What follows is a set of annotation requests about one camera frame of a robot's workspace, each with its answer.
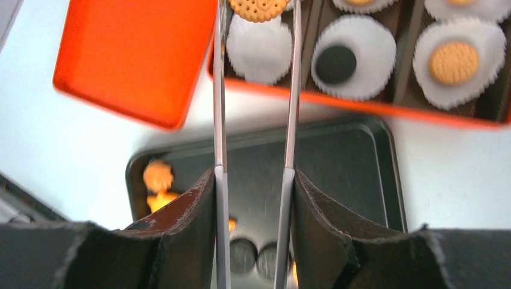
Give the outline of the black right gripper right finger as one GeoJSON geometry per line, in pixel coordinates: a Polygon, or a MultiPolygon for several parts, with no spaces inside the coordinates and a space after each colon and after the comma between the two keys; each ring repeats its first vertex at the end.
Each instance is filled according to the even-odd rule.
{"type": "Polygon", "coordinates": [[[301,288],[448,288],[429,231],[405,233],[355,213],[298,171],[292,240],[301,288]]]}

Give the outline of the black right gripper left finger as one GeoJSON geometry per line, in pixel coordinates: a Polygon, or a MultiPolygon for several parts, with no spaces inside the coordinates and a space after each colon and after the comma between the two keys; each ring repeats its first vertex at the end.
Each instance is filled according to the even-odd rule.
{"type": "Polygon", "coordinates": [[[149,288],[210,288],[216,240],[215,178],[208,169],[185,193],[126,230],[153,238],[149,288]]]}

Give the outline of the round orange biscuit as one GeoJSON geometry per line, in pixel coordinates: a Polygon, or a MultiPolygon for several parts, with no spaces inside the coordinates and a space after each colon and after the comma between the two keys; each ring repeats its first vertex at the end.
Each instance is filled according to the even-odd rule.
{"type": "Polygon", "coordinates": [[[373,2],[373,0],[346,0],[349,5],[352,6],[366,6],[373,2]]]}
{"type": "Polygon", "coordinates": [[[275,19],[289,2],[289,0],[228,0],[235,14],[254,23],[275,19]]]}
{"type": "Polygon", "coordinates": [[[474,2],[475,2],[475,0],[447,0],[447,3],[449,3],[450,5],[457,5],[457,6],[471,5],[474,2]]]}
{"type": "Polygon", "coordinates": [[[461,85],[471,80],[480,66],[476,48],[468,42],[456,40],[436,47],[428,60],[429,73],[443,85],[461,85]]]}
{"type": "Polygon", "coordinates": [[[296,262],[295,261],[292,262],[291,274],[292,274],[293,284],[297,287],[298,286],[298,275],[297,275],[297,269],[296,269],[296,262]]]}

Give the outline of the black baking tray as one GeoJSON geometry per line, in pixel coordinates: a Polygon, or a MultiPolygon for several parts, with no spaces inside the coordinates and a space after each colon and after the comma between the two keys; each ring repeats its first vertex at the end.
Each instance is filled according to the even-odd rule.
{"type": "MultiPolygon", "coordinates": [[[[245,238],[260,250],[277,242],[286,129],[267,129],[227,137],[230,216],[233,239],[245,238]]],[[[211,140],[141,151],[125,172],[134,220],[150,214],[143,171],[152,161],[172,167],[172,191],[184,193],[215,162],[211,140]]],[[[392,134],[377,117],[347,117],[302,124],[295,143],[299,171],[339,203],[373,222],[406,231],[392,134]]],[[[272,288],[256,263],[246,275],[231,275],[233,288],[272,288]]]]}

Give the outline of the orange box lid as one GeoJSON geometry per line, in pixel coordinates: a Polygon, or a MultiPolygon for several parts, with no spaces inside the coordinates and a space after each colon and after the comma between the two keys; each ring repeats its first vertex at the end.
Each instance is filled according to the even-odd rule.
{"type": "Polygon", "coordinates": [[[54,87],[163,129],[186,120],[216,1],[71,1],[54,87]]]}

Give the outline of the orange cookie box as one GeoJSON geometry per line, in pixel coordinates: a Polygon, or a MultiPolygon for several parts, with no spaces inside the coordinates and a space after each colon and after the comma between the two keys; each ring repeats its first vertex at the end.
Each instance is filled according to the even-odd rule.
{"type": "Polygon", "coordinates": [[[510,124],[509,1],[213,1],[214,83],[468,128],[510,124]]]}

